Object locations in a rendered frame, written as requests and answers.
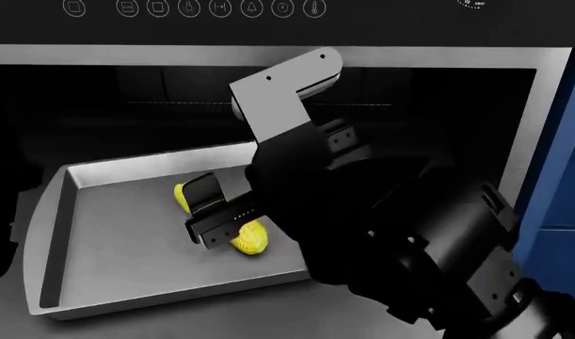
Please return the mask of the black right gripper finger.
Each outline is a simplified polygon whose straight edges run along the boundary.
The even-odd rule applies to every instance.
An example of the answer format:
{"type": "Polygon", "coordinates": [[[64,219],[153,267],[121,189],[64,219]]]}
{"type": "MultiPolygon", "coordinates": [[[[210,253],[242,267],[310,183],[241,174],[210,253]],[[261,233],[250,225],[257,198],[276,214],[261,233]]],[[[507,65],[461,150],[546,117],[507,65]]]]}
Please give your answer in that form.
{"type": "Polygon", "coordinates": [[[211,250],[228,244],[239,235],[243,225],[262,215],[262,211],[248,202],[227,202],[198,211],[184,225],[192,242],[211,250]]]}
{"type": "Polygon", "coordinates": [[[181,184],[181,207],[187,214],[194,215],[204,208],[226,201],[220,183],[212,172],[181,184]]]}

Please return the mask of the yellow corn cob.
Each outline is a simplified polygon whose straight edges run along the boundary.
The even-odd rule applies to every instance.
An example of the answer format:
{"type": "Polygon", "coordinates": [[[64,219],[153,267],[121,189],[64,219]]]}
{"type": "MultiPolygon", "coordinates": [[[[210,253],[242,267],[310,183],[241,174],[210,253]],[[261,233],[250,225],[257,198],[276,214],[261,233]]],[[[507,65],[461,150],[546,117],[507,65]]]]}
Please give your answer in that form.
{"type": "MultiPolygon", "coordinates": [[[[183,183],[179,183],[173,188],[173,194],[175,200],[180,206],[181,206],[181,184],[183,183]]],[[[220,202],[215,205],[211,205],[209,207],[217,207],[227,202],[236,203],[236,202],[248,202],[248,201],[247,197],[238,197],[235,200],[220,202]]],[[[259,253],[262,253],[268,245],[267,230],[260,222],[260,218],[255,219],[243,225],[239,230],[239,235],[236,238],[232,239],[229,242],[229,244],[231,244],[234,248],[236,248],[237,250],[246,255],[257,255],[259,253]]]]}

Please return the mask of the grey open oven door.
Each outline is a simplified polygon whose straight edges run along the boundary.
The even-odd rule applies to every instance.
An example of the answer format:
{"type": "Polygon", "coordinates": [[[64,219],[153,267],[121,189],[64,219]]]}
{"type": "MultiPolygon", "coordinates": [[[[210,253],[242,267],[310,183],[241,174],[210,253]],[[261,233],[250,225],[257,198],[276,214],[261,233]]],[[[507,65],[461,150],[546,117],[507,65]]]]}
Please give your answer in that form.
{"type": "Polygon", "coordinates": [[[341,287],[296,282],[54,321],[30,315],[19,273],[0,280],[0,339],[441,339],[341,287]]]}

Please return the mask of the black steel built-in oven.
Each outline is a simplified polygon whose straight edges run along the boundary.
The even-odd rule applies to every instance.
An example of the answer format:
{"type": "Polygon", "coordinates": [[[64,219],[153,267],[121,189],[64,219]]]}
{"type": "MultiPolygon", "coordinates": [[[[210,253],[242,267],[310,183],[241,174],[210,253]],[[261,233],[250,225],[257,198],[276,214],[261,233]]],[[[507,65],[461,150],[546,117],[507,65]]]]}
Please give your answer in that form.
{"type": "MultiPolygon", "coordinates": [[[[264,61],[313,46],[414,63],[529,50],[552,66],[568,53],[573,81],[575,0],[0,0],[0,64],[264,61]]],[[[0,76],[0,182],[30,172],[9,94],[0,76]]]]}

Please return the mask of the grey metal baking tray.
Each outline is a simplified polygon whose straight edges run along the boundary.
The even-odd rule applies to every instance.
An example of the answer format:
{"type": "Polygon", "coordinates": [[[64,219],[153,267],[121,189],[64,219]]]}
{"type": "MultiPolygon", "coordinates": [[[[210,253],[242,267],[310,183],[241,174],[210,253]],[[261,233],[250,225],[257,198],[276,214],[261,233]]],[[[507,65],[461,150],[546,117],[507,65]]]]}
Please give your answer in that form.
{"type": "Polygon", "coordinates": [[[29,313],[67,320],[307,279],[298,245],[270,219],[262,219],[269,245],[256,256],[204,248],[184,227],[174,186],[212,172],[226,197],[244,194],[256,149],[235,143],[60,168],[24,243],[29,313]]]}

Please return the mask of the blue cabinet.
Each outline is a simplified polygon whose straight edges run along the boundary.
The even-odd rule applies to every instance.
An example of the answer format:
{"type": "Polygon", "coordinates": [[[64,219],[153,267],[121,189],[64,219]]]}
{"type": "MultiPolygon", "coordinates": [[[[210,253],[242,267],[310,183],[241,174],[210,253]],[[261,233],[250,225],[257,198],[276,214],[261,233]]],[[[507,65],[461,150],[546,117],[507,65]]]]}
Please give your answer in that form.
{"type": "Polygon", "coordinates": [[[514,256],[525,276],[575,298],[575,48],[515,210],[521,228],[514,256]]]}

